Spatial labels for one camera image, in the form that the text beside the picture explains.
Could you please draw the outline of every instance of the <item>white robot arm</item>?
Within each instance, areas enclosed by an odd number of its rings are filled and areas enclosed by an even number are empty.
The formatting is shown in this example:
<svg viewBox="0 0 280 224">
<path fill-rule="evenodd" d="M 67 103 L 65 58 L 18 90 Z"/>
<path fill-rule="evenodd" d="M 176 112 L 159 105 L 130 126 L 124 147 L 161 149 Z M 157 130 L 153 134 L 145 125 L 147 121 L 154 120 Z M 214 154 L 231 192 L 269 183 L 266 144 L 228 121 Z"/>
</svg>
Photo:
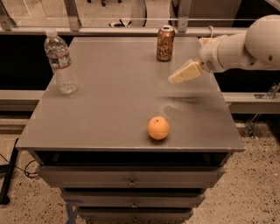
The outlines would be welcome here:
<svg viewBox="0 0 280 224">
<path fill-rule="evenodd" d="M 280 16 L 256 20 L 246 33 L 217 38 L 200 38 L 198 61 L 187 61 L 169 77 L 180 83 L 196 78 L 205 70 L 222 73 L 230 68 L 280 70 Z"/>
</svg>

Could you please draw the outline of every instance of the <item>speckled floor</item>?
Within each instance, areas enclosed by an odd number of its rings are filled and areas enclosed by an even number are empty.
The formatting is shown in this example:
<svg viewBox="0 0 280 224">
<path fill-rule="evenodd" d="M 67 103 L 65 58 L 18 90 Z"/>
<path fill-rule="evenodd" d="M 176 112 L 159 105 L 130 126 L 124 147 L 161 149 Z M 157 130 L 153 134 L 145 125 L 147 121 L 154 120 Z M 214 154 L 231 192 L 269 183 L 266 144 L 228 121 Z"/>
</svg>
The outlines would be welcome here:
<svg viewBox="0 0 280 224">
<path fill-rule="evenodd" d="M 26 120 L 0 119 L 0 152 L 6 158 L 10 157 L 25 123 Z M 206 190 L 206 199 L 193 209 L 194 215 L 185 224 L 280 223 L 280 122 L 259 121 L 255 139 L 247 134 L 244 122 L 235 123 L 246 150 L 228 160 L 226 173 L 214 188 Z M 17 166 L 25 168 L 30 161 L 32 157 L 22 151 Z M 0 165 L 3 164 L 6 163 L 0 158 Z M 31 165 L 29 171 L 33 172 L 35 167 L 36 164 Z M 67 223 L 66 204 L 60 190 L 50 188 L 41 178 L 27 178 L 16 169 L 9 197 L 10 204 L 0 207 L 1 224 Z M 76 223 L 86 222 L 78 216 Z"/>
</svg>

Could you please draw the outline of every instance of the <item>orange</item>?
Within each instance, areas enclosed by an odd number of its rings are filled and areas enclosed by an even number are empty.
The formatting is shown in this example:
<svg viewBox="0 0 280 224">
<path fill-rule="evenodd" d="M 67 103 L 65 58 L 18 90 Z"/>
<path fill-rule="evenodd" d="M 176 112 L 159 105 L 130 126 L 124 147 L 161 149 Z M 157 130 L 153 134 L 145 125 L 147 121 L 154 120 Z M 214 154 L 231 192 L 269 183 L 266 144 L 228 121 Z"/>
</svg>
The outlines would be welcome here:
<svg viewBox="0 0 280 224">
<path fill-rule="evenodd" d="M 155 116 L 150 119 L 148 124 L 149 135 L 157 140 L 167 137 L 169 132 L 169 123 L 162 116 Z"/>
</svg>

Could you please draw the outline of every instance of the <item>can lid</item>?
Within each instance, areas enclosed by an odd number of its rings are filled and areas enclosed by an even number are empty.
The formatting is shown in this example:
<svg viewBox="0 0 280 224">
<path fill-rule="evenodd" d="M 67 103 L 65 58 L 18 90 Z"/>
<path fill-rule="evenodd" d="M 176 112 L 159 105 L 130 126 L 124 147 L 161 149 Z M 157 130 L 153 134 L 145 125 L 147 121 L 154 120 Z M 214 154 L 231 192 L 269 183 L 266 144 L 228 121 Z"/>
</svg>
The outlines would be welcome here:
<svg viewBox="0 0 280 224">
<path fill-rule="evenodd" d="M 53 38 L 53 37 L 58 36 L 58 33 L 57 33 L 57 31 L 55 29 L 50 28 L 50 29 L 45 30 L 45 35 L 48 38 Z"/>
<path fill-rule="evenodd" d="M 163 32 L 173 32 L 173 26 L 169 25 L 169 24 L 165 24 L 162 27 L 160 27 L 160 30 Z"/>
</svg>

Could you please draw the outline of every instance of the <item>bottle label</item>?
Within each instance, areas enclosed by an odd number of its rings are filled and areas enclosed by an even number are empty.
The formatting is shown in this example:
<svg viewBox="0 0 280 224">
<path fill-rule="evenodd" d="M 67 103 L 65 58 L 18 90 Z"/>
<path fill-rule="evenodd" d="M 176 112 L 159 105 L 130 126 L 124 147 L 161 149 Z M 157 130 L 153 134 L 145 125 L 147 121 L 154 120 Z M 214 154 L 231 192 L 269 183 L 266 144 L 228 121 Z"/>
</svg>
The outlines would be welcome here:
<svg viewBox="0 0 280 224">
<path fill-rule="evenodd" d="M 69 53 L 59 58 L 48 58 L 50 65 L 54 69 L 61 69 L 71 66 L 71 59 Z"/>
</svg>

